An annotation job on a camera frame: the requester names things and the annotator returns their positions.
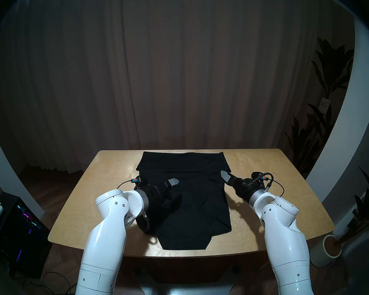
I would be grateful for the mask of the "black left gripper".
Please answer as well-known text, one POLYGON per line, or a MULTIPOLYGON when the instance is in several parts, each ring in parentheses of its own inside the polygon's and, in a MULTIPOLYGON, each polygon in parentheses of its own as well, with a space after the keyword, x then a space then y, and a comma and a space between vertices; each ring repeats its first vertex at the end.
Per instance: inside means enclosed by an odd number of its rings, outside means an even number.
POLYGON ((164 202, 172 199, 171 189, 179 184, 176 178, 164 180, 158 185, 151 185, 146 182, 141 182, 141 190, 146 194, 148 206, 146 211, 152 211, 155 208, 161 207, 164 202))

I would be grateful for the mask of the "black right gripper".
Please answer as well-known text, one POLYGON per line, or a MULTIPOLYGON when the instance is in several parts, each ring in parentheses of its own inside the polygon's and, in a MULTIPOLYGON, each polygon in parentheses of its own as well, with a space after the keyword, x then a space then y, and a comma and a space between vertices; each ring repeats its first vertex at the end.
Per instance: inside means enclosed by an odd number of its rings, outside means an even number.
POLYGON ((253 194, 262 189, 262 174, 251 174, 251 178, 239 178, 226 171, 221 171, 225 183, 230 183, 238 197, 249 202, 253 194))

